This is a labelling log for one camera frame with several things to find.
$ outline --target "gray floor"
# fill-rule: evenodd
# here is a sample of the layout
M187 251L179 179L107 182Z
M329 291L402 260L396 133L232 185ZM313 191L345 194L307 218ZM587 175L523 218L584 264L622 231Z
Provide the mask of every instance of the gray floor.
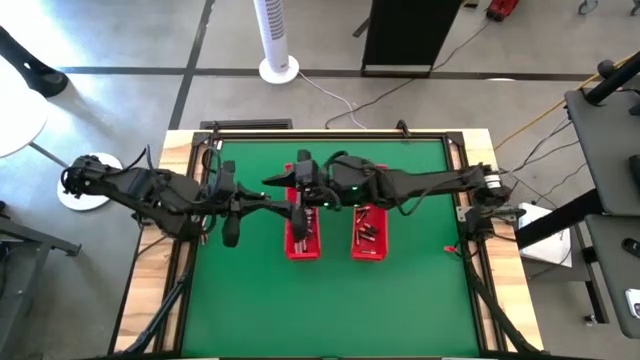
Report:
M251 68L262 49L251 0L216 0L207 26L200 68ZM351 33L367 17L370 0L285 0L290 52L303 69L360 67L364 37ZM0 24L42 60L60 67L185 67L205 0L24 0L0 2ZM483 24L487 1L462 9L437 63ZM440 71L591 73L605 58L640 48L640 19L628 16L630 0L601 1L588 16L578 0L522 0L504 23L484 32ZM0 79L20 83L0 59ZM37 142L66 161L107 151L127 163L147 143L162 146L182 76L71 75L72 86L50 99L49 122ZM313 78L354 105L372 100L402 79ZM494 142L555 103L577 83L417 80L356 114L370 128L404 119L414 128L489 128ZM304 80L274 87L255 77L196 76L180 128L200 121L292 118L296 128L321 128L345 105ZM564 118L557 111L497 153L501 166L517 165ZM353 128L348 118L333 123ZM543 149L575 141L567 129ZM572 147L531 165L521 176L546 192L584 162ZM113 203L73 213L55 196L60 169L31 149L0 159L0 198L18 221L83 244L78 258L53 254L46 265L18 358L90 357L107 350L133 257L138 229L130 211ZM583 169L549 198L562 204L592 187ZM535 199L518 187L513 202ZM591 312L584 286L531 282L545 348L554 354L637 359L640 341L625 339L612 324L586 327Z

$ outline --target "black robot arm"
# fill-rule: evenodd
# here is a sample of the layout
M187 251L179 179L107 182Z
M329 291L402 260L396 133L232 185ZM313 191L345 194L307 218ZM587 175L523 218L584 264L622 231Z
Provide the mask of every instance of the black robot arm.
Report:
M409 215L413 209L405 211L402 204L427 195L473 190L473 200L485 207L499 207L509 198L509 190L502 186L490 166L480 164L460 170L410 174L378 167L345 151L333 154L320 167L309 151L299 150L298 161L289 172L262 182L297 188L305 206L340 209L373 204L384 209L398 207L403 215Z
M266 209L291 220L296 237L306 236L304 211L288 201L272 201L264 193L254 193L234 183L235 164L225 161L214 181L200 186L195 180L165 169L112 168L97 157L85 155L61 175L67 192L76 196L103 195L135 211L136 218L149 218L169 236L195 241L203 235L203 219L226 217L223 243L235 247L240 236L240 220Z

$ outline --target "floor line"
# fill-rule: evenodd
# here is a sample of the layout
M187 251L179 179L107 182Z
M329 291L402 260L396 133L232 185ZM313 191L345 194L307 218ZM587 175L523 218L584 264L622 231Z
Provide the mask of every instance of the floor line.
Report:
M186 71L180 67L135 66L63 66L56 69L65 74L86 75L184 75Z
M202 43L195 49L198 54ZM187 75L193 76L228 76L228 77L259 77L258 69L248 68L196 68L190 67L197 61L193 61L186 68L180 67L127 67L127 66L69 66L57 69L67 74L87 75ZM360 70L332 70L332 69L302 69L309 77L328 77L357 79L370 78L413 78L425 77L438 80L490 80L510 79L516 81L584 81L592 74L580 73L509 73L509 72L481 72L481 71L436 71L429 76L427 73L411 71L384 71L368 70L365 73Z
M182 113L184 112L184 106L189 96L189 89L191 88L191 82L195 73L198 59L200 58L200 51L202 50L202 44L204 43L204 37L207 33L207 23L211 16L211 11L215 0L206 0L204 9L202 9L202 15L200 16L200 23L198 24L198 30L196 36L193 39L193 47L191 48L191 54L189 55L189 61L187 62L187 68L182 78L182 84L178 90L178 97L176 103L173 106L173 112L171 113L171 120L169 121L169 130L176 130L180 126L182 120Z

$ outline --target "green surface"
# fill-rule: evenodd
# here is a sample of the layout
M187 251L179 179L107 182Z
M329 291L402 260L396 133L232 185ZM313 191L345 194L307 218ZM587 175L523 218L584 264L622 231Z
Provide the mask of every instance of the green surface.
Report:
M283 172L298 149L319 163L347 150L412 172L446 169L438 141L225 141L222 156L236 161L243 185L283 199L284 189L260 181ZM222 246L220 222L198 249L183 355L478 354L462 263L443 251L457 239L450 195L427 197L410 217L390 211L389 253L379 263L351 259L351 209L322 209L320 224L320 259L292 262L278 215L245 217L235 249Z

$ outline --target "red container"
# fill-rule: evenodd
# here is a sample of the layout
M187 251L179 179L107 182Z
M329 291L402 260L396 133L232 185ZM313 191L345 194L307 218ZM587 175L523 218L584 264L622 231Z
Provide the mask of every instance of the red container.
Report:
M360 230L364 231L368 226L377 232L374 235L359 236ZM353 227L351 230L351 257L355 260L382 261L389 251L387 210L375 207L371 204L353 209Z
M285 170L291 169L291 164L285 165ZM287 201L292 203L298 202L298 191L294 188L285 189L285 197ZM293 238L293 227L289 220L285 220L284 224L284 253L289 260L315 260L320 257L320 220L317 208L309 208L311 210L311 231L309 235L298 243L296 246Z

